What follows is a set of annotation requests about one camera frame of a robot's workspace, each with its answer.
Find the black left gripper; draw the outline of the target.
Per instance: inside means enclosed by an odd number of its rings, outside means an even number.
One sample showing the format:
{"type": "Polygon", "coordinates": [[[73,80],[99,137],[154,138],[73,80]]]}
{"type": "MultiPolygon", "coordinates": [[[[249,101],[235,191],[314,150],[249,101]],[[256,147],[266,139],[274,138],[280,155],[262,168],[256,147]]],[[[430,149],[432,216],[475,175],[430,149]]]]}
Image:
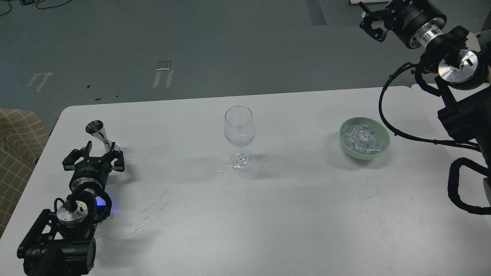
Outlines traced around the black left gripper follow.
{"type": "Polygon", "coordinates": [[[123,151],[116,149],[112,143],[102,157],[90,157],[92,141],[89,140],[81,149],[73,149],[63,159],[63,169],[74,171],[69,183],[69,189],[75,190],[80,184],[93,182],[105,190],[110,171],[124,172],[123,151]]]}

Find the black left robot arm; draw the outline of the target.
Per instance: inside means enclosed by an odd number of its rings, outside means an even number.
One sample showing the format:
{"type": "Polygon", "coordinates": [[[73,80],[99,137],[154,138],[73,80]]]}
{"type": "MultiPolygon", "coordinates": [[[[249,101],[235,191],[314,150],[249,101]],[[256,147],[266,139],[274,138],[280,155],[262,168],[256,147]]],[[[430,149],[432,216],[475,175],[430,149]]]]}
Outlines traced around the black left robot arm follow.
{"type": "Polygon", "coordinates": [[[44,209],[17,249],[27,276],[82,276],[94,267],[97,225],[112,211],[105,188],[109,174],[125,170],[124,154],[110,143],[103,156],[91,156],[92,142],[63,159],[72,171],[70,194],[44,209]]]}

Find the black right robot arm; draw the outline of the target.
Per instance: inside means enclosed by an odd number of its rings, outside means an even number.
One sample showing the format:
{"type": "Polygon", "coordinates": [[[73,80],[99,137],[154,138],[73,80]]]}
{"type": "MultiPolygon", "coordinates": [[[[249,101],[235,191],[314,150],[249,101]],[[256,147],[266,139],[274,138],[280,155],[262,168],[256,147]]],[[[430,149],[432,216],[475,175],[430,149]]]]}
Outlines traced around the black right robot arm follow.
{"type": "Polygon", "coordinates": [[[465,166],[484,176],[484,190],[486,197],[490,198],[490,88],[459,101],[451,91],[476,89],[489,80],[490,42],[484,49],[475,51],[466,45],[469,35],[466,28],[456,26],[444,33],[447,16],[427,0],[391,0],[384,9],[376,11],[371,11],[363,2],[358,2],[358,5],[363,9],[359,26],[371,38],[383,42],[387,33],[392,31],[408,49],[424,48],[419,63],[403,64],[384,84],[378,101],[382,122],[395,136],[408,140],[480,152],[485,166],[465,157],[452,162],[447,192],[451,202],[461,210],[490,215],[490,207],[469,205],[459,195],[460,169],[465,166]],[[444,108],[437,112],[437,117],[449,140],[412,136],[395,128],[386,119],[382,109],[385,92],[398,75],[409,69],[414,71],[415,81],[423,91],[442,99],[444,108]]]}

